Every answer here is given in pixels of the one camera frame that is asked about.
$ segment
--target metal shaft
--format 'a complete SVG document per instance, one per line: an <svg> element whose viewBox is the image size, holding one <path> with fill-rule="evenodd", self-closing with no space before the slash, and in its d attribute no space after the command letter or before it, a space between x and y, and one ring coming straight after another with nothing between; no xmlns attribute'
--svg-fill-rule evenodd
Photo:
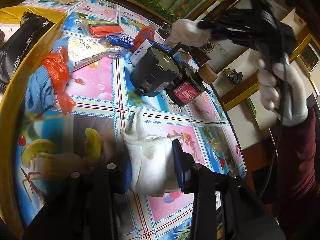
<svg viewBox="0 0 320 240"><path fill-rule="evenodd" d="M176 46L173 47L172 50L170 50L168 56L172 57L182 46L183 46L183 44L181 42L179 42Z"/></svg>

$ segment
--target gloved hand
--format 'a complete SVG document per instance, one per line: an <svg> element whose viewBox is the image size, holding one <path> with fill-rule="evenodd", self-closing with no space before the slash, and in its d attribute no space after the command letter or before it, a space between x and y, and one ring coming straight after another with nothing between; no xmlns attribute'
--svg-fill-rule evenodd
<svg viewBox="0 0 320 240"><path fill-rule="evenodd" d="M258 80L260 82L261 103L267 109L273 111L279 108L280 91L276 88L276 78L264 69L264 61L259 61L260 71L258 73ZM272 66L273 73L281 80L284 80L284 65L276 63ZM286 76L288 85L292 87L291 94L287 92L286 101L284 104L284 126L298 125L306 120L308 117L308 108L306 102L306 91L304 84L295 68L286 64ZM276 116L281 120L281 116L276 113Z"/></svg>
<svg viewBox="0 0 320 240"><path fill-rule="evenodd" d="M174 47L181 42L187 46L201 47L211 38L211 30L201 30L197 27L199 21L179 19L171 26L170 36L164 44Z"/></svg>

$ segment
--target metal bolt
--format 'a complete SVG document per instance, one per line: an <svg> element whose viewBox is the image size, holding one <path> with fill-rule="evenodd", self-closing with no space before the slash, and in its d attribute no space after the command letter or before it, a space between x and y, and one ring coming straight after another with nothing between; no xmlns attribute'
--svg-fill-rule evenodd
<svg viewBox="0 0 320 240"><path fill-rule="evenodd" d="M80 173L78 171L74 171L73 173L71 173L71 178L76 179L80 176Z"/></svg>
<svg viewBox="0 0 320 240"><path fill-rule="evenodd" d="M109 163L108 165L107 165L107 169L108 170L113 170L113 169L115 169L116 168L116 165L114 164L114 163Z"/></svg>
<svg viewBox="0 0 320 240"><path fill-rule="evenodd" d="M201 165L200 163L194 163L194 164L192 165L192 167L193 167L195 170L199 170L199 169L201 169L202 165Z"/></svg>
<svg viewBox="0 0 320 240"><path fill-rule="evenodd" d="M230 177L232 177L232 178L236 178L236 177L238 177L238 172L236 172L236 171L229 171L229 172L228 172L228 175L229 175Z"/></svg>

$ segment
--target black snack package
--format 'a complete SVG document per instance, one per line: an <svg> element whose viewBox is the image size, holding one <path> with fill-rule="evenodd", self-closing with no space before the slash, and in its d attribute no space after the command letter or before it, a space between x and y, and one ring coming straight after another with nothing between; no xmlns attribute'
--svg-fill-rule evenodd
<svg viewBox="0 0 320 240"><path fill-rule="evenodd" d="M54 25L39 15L25 12L21 26L0 49L0 92L4 93L13 74L38 40Z"/></svg>

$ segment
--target white wall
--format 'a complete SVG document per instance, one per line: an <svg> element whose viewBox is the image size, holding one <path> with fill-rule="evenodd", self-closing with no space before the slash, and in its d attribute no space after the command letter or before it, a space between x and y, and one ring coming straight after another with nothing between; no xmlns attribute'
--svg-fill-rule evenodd
<svg viewBox="0 0 320 240"><path fill-rule="evenodd" d="M238 73L241 72L243 75L242 80L245 80L258 70L256 61L259 58L259 52L247 49L240 57L230 63L227 68L230 68L231 70L235 69ZM218 78L213 82L213 85L217 90L217 93L220 96L223 96L232 90L233 86L223 71L218 73L217 76Z"/></svg>
<svg viewBox="0 0 320 240"><path fill-rule="evenodd" d="M274 7L277 18L282 17L289 9L285 5L284 0L269 0L269 2ZM235 7L238 9L250 9L250 0L241 0L235 5ZM211 58L211 60L208 61L208 64L217 73L219 70L230 64L236 57L241 55L244 50L244 47L233 44L229 40L219 41L214 47L214 50L208 53Z"/></svg>
<svg viewBox="0 0 320 240"><path fill-rule="evenodd" d="M259 134L250 121L250 113L244 102L230 109L228 115L235 129L241 149L245 149L260 141Z"/></svg>
<svg viewBox="0 0 320 240"><path fill-rule="evenodd" d="M295 68L296 71L298 72L299 76L303 80L304 87L306 90L306 97L308 98L312 93L316 97L316 93L315 93L309 79L304 75L304 73L300 69L298 63L296 61L293 61L290 64L290 67ZM252 96L250 96L250 99L257 110L256 120L257 120L257 123L258 123L260 129L265 130L267 128L272 127L276 122L276 116L272 112L266 110L263 107L263 105L260 102L260 92L259 91L255 92Z"/></svg>

